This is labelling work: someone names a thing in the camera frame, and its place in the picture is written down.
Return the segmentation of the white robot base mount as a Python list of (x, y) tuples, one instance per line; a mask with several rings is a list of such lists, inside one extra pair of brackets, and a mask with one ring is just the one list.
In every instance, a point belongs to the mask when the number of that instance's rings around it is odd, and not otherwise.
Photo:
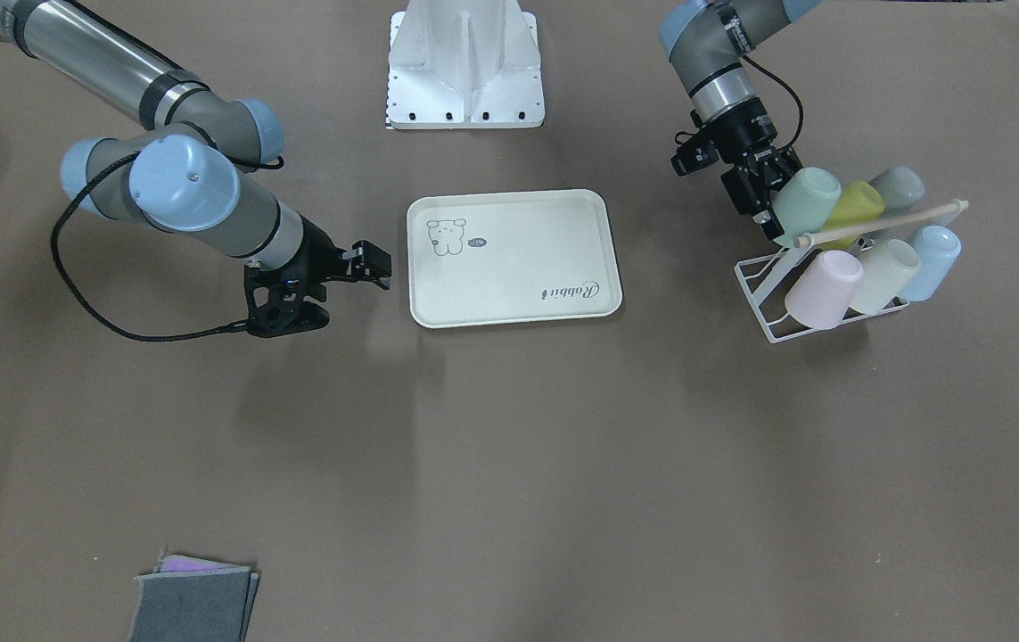
[(411, 1), (390, 17), (384, 123), (394, 130), (538, 128), (538, 21), (517, 1)]

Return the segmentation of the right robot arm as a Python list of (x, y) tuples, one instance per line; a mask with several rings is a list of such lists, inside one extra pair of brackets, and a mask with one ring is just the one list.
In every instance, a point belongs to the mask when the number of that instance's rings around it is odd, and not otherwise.
[(284, 153), (284, 126), (264, 102), (221, 98), (78, 1), (0, 1), (0, 42), (141, 126), (133, 138), (89, 138), (65, 153), (60, 180), (81, 209), (192, 237), (317, 300), (330, 281), (390, 284), (386, 251), (339, 248), (250, 178)]

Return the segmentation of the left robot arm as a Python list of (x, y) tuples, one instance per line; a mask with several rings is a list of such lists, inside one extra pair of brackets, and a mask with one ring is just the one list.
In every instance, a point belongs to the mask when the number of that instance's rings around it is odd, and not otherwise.
[(695, 133), (677, 141), (680, 177), (725, 162), (721, 182), (738, 214), (770, 240), (784, 234), (771, 203), (802, 164), (777, 128), (743, 62), (758, 45), (818, 7), (818, 1), (685, 1), (659, 28), (672, 68), (693, 105)]

